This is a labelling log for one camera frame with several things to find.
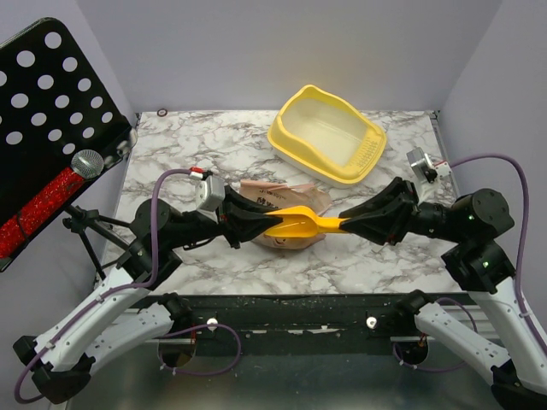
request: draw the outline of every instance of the cat litter box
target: cat litter box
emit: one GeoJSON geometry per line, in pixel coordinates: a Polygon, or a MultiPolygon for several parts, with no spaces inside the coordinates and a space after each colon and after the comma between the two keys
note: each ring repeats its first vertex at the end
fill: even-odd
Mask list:
{"type": "Polygon", "coordinates": [[[268,141],[283,160],[337,188],[350,188],[384,151],[384,131],[342,98],[304,86],[279,111],[268,141]]]}

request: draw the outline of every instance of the yellow plastic scoop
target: yellow plastic scoop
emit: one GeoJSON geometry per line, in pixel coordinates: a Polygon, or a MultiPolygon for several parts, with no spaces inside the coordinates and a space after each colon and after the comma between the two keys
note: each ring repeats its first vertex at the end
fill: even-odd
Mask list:
{"type": "Polygon", "coordinates": [[[323,218],[308,207],[298,206],[268,212],[283,222],[264,232],[270,237],[314,237],[318,233],[348,233],[339,229],[344,218],[323,218]]]}

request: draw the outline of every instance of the red glitter microphone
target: red glitter microphone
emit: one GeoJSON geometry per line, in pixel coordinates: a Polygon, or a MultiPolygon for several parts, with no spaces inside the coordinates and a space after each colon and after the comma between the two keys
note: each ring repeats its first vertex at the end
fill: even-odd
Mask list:
{"type": "Polygon", "coordinates": [[[0,228],[0,259],[9,257],[88,179],[98,177],[104,160],[92,149],[77,152],[66,167],[0,228]]]}

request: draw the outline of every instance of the marble surface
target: marble surface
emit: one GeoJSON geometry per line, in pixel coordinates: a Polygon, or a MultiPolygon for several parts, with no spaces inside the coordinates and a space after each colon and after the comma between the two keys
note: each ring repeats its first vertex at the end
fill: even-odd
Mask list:
{"type": "MultiPolygon", "coordinates": [[[[274,156],[267,130],[276,111],[198,111],[158,117],[144,113],[139,140],[129,163],[116,218],[132,220],[138,205],[150,197],[160,174],[170,168],[196,165],[212,169],[238,188],[240,179],[286,182],[314,181],[330,193],[338,215],[380,192],[396,176],[410,178],[406,153],[415,146],[440,157],[427,113],[365,112],[382,126],[388,142],[379,163],[356,187],[340,190],[321,183],[274,156]]],[[[183,211],[194,209],[195,183],[184,176],[168,179],[161,198],[183,211]]],[[[452,202],[449,182],[434,200],[452,202]]],[[[131,240],[131,232],[118,230],[131,240]]],[[[291,251],[244,243],[230,249],[222,237],[211,244],[177,253],[183,265],[156,291],[161,294],[308,294],[458,291],[439,256],[449,243],[409,234],[396,247],[373,251],[368,241],[353,235],[328,235],[312,247],[291,251]]],[[[118,254],[107,249],[106,261],[118,254]]]]}

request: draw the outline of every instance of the screw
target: screw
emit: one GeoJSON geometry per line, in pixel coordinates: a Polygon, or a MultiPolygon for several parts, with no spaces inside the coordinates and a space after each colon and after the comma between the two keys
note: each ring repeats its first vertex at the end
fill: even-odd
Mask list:
{"type": "MultiPolygon", "coordinates": [[[[218,320],[216,318],[209,318],[207,319],[207,324],[208,325],[218,325],[218,320]]],[[[214,331],[216,329],[216,326],[209,326],[208,329],[210,331],[214,331]]]]}
{"type": "Polygon", "coordinates": [[[367,328],[375,329],[378,324],[378,320],[374,316],[367,317],[367,328]]]}

